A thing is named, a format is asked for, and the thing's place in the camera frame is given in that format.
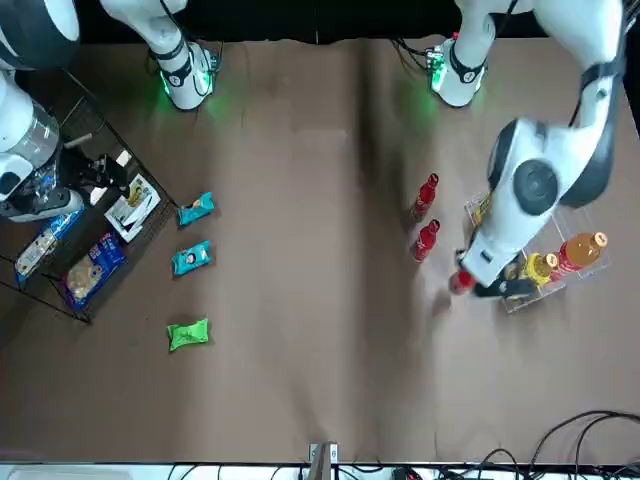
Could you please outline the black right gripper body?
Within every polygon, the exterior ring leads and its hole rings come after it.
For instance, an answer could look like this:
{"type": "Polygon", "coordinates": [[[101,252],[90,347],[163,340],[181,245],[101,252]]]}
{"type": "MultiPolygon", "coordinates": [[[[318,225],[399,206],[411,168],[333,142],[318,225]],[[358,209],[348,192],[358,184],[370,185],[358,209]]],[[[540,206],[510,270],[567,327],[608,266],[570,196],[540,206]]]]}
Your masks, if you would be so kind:
{"type": "Polygon", "coordinates": [[[69,189],[102,187],[103,157],[88,157],[81,150],[63,149],[58,162],[59,183],[69,189]]]}

